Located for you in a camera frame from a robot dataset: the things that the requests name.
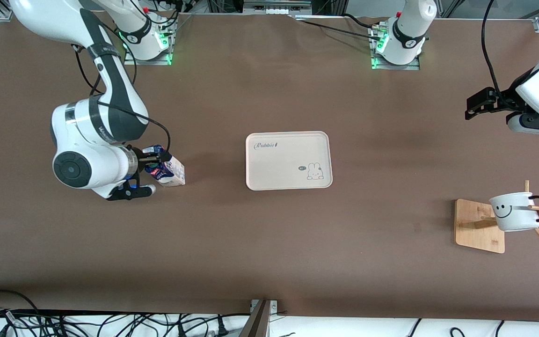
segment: white mug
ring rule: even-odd
[[[498,228],[504,232],[538,228],[538,211],[529,209],[530,205],[535,205],[533,199],[539,199],[539,196],[532,196],[530,192],[503,194],[490,199]]]

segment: cable connector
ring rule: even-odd
[[[224,337],[228,333],[230,333],[230,331],[228,331],[224,326],[224,320],[222,320],[222,316],[218,315],[218,337]]]

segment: smiley face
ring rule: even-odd
[[[494,215],[496,215],[496,217],[499,218],[499,219],[506,218],[507,216],[511,215],[511,212],[513,211],[513,207],[511,205],[507,205],[507,206],[505,206],[505,205],[498,206],[497,205],[496,207],[493,207],[493,209],[494,209]],[[507,214],[505,216],[498,215],[499,212],[502,213],[502,214],[505,214],[507,209],[509,211],[507,212]]]

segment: white floor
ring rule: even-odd
[[[167,315],[169,322],[175,322],[178,315]],[[213,318],[215,315],[190,315],[188,319],[195,317]],[[92,322],[101,324],[107,316],[71,316],[67,318],[69,322]],[[157,321],[165,322],[164,315],[152,317]],[[224,324],[227,330],[234,331],[244,326],[247,316],[233,316],[224,318]],[[115,337],[118,332],[127,326],[133,320],[133,316],[122,318],[117,322],[105,324],[99,337]],[[269,337],[284,337],[295,333],[293,337],[406,337],[409,335],[416,320],[413,318],[338,318],[338,317],[302,317],[302,316],[272,316],[273,322],[269,325]],[[199,321],[190,322],[184,325],[184,330],[188,330]],[[419,323],[413,337],[450,337],[450,329],[460,328],[466,337],[494,337],[496,327],[500,321],[488,320],[434,320],[425,319]],[[6,324],[3,318],[0,318],[0,331]],[[151,327],[138,326],[133,337],[161,337],[167,328],[147,322]],[[22,322],[16,321],[17,326],[24,326]],[[86,332],[86,337],[96,337],[98,326],[80,325]],[[188,331],[188,337],[202,337],[205,334],[205,324],[196,329]],[[217,321],[209,323],[207,337],[213,332],[218,331]],[[126,336],[128,329],[120,333],[120,337]],[[176,337],[178,329],[173,329],[168,337]],[[13,330],[9,329],[9,337],[15,337]],[[19,329],[19,337],[33,337],[32,333],[26,329]],[[455,332],[453,337],[461,337],[460,333]],[[539,337],[539,322],[505,322],[503,324],[499,337]]]

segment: wooden board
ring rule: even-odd
[[[482,216],[494,216],[492,206],[476,201],[455,201],[455,243],[484,251],[504,253],[504,232],[498,226],[471,229],[460,224],[479,221]]]

